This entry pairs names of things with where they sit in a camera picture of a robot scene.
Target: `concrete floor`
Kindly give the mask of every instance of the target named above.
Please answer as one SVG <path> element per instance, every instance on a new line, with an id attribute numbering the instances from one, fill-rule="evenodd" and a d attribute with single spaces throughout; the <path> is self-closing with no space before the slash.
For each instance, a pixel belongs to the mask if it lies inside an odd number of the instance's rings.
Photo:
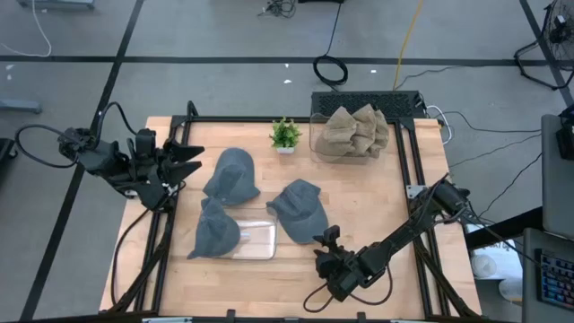
<path id="1" fill-rule="evenodd" d="M 528 1 L 539 24 L 548 2 Z M 0 136 L 12 137 L 17 127 L 29 123 L 59 129 L 87 127 L 135 3 L 98 0 L 93 12 L 52 7 L 46 13 L 39 11 L 53 55 L 111 57 L 108 63 L 13 62 L 3 57 L 10 53 L 0 47 L 0 98 L 38 100 L 44 109 L 37 116 L 0 112 Z M 416 3 L 347 1 L 331 55 L 397 57 Z M 336 4 L 299 4 L 290 20 L 257 17 L 264 5 L 265 0 L 146 0 L 126 54 L 314 57 L 325 52 Z M 518 0 L 434 0 L 425 3 L 404 56 L 511 59 L 516 49 L 534 39 Z M 45 51 L 30 9 L 22 9 L 13 0 L 0 2 L 0 42 L 26 52 Z M 544 55 L 537 48 L 526 58 L 544 59 Z M 394 65 L 348 67 L 350 79 L 342 91 L 392 87 Z M 406 76 L 441 67 L 412 61 L 403 66 L 401 73 Z M 375 74 L 370 72 L 373 69 L 377 70 Z M 528 71 L 553 81 L 547 66 L 528 67 Z M 426 74 L 409 80 L 402 89 L 420 91 L 427 104 L 436 104 L 445 111 L 461 111 L 478 127 L 535 129 L 543 114 L 557 114 L 566 108 L 562 93 L 528 81 L 511 65 Z M 132 126 L 139 128 L 148 116 L 184 113 L 188 100 L 194 101 L 201 115 L 307 116 L 311 93 L 328 90 L 313 74 L 311 64 L 290 64 L 287 68 L 284 64 L 258 64 L 256 60 L 246 64 L 124 63 L 110 99 L 121 102 Z M 528 136 L 477 133 L 455 115 L 449 115 L 448 121 L 455 134 L 446 146 L 449 163 Z M 103 138 L 125 137 L 127 132 L 120 119 L 107 118 Z M 33 152 L 54 162 L 62 161 L 54 136 L 34 136 L 30 132 L 24 141 Z M 539 152 L 540 143 L 534 139 L 457 166 L 452 173 L 458 185 L 471 189 L 474 208 L 481 212 Z M 9 292 L 0 296 L 0 321 L 16 320 L 22 313 L 72 173 L 49 169 L 21 156 L 3 178 L 0 289 Z M 540 205 L 540 183 L 537 163 L 485 217 L 501 221 Z M 124 203 L 101 180 L 83 177 L 35 318 L 97 311 Z M 496 284 L 477 286 L 485 314 L 520 321 L 520 308 L 505 302 Z"/>

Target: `yellow cable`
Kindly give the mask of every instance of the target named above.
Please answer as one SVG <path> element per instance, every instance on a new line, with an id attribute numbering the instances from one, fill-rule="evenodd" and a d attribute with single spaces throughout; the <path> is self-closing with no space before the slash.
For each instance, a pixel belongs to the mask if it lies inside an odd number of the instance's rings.
<path id="1" fill-rule="evenodd" d="M 409 26 L 409 30 L 406 32 L 406 36 L 404 37 L 403 47 L 401 48 L 401 54 L 398 56 L 398 63 L 396 64 L 396 71 L 395 71 L 395 82 L 393 83 L 393 91 L 396 90 L 396 83 L 398 82 L 398 76 L 401 72 L 401 62 L 403 61 L 403 53 L 404 49 L 406 48 L 406 43 L 409 42 L 409 38 L 411 37 L 411 31 L 413 31 L 414 23 L 416 22 L 416 18 L 421 13 L 422 9 L 422 0 L 419 0 L 419 4 L 416 7 L 416 12 L 413 16 L 413 21 L 411 22 L 411 26 Z"/>

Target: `potted plant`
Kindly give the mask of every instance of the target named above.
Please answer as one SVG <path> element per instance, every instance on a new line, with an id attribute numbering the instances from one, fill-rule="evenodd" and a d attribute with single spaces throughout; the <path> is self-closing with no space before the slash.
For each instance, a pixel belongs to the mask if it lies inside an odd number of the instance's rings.
<path id="1" fill-rule="evenodd" d="M 277 148 L 277 152 L 295 152 L 295 145 L 299 142 L 301 132 L 293 119 L 291 122 L 287 122 L 287 119 L 283 117 L 279 122 L 274 121 L 273 132 L 273 135 L 269 135 L 269 137 L 273 139 L 273 147 Z"/>

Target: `small succulent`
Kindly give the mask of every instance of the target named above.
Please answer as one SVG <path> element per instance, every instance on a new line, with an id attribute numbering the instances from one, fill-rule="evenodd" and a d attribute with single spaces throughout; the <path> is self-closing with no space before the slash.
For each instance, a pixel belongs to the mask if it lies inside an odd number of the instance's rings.
<path id="1" fill-rule="evenodd" d="M 295 121 L 291 119 L 291 122 L 287 122 L 286 117 L 283 117 L 279 122 L 273 122 L 273 131 L 273 135 L 269 135 L 269 137 L 273 139 L 273 147 L 275 148 L 294 147 L 299 142 L 301 135 Z"/>

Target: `white pot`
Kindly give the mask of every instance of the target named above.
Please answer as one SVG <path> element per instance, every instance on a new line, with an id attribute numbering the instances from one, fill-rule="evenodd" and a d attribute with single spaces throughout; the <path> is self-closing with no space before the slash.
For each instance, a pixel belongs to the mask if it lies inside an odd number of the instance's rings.
<path id="1" fill-rule="evenodd" d="M 295 153 L 295 147 L 289 147 L 289 148 L 277 147 L 277 152 L 280 154 Z"/>

